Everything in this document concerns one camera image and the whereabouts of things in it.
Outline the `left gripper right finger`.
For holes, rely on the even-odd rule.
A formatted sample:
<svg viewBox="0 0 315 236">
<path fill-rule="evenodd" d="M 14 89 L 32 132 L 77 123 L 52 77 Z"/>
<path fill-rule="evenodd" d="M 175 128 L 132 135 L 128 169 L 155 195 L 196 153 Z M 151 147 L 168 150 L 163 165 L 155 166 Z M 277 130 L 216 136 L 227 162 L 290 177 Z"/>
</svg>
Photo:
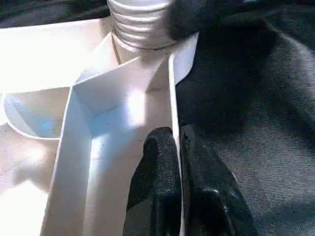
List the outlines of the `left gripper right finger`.
<svg viewBox="0 0 315 236">
<path fill-rule="evenodd" d="M 257 235 L 234 174 L 205 133 L 190 124 L 183 126 L 180 134 L 186 235 Z"/>
</svg>

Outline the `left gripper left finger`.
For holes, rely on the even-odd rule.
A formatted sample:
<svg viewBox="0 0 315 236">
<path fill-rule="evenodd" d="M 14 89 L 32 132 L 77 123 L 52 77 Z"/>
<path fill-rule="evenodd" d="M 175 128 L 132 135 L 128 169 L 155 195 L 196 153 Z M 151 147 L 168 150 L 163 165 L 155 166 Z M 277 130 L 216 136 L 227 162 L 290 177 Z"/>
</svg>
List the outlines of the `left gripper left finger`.
<svg viewBox="0 0 315 236">
<path fill-rule="evenodd" d="M 123 235 L 177 236 L 182 188 L 177 147 L 169 127 L 152 130 L 132 176 Z"/>
</svg>

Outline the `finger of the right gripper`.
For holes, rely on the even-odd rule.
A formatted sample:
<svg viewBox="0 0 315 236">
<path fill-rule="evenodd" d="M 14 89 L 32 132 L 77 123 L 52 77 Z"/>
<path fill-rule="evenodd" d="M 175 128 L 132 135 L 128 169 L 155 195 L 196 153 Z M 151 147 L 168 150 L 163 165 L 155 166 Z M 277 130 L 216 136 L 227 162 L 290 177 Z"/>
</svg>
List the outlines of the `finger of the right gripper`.
<svg viewBox="0 0 315 236">
<path fill-rule="evenodd" d="M 168 15 L 168 35 L 179 40 L 209 29 L 232 7 L 230 0 L 176 0 Z"/>
</svg>

